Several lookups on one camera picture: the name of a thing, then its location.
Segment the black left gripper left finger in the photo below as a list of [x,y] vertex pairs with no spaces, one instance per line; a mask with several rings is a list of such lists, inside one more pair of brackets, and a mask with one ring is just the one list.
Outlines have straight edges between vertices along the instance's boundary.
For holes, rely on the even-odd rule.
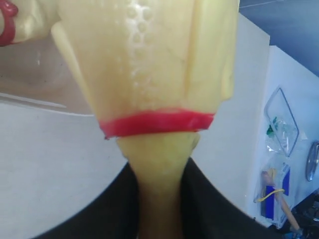
[[136,239],[138,224],[138,186],[132,169],[126,164],[87,207],[37,238]]

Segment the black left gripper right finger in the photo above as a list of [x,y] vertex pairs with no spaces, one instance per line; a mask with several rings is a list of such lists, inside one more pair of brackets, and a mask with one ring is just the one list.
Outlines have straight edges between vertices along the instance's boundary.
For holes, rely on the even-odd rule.
[[189,158],[181,180],[181,221],[185,239],[273,239],[260,225],[228,201]]

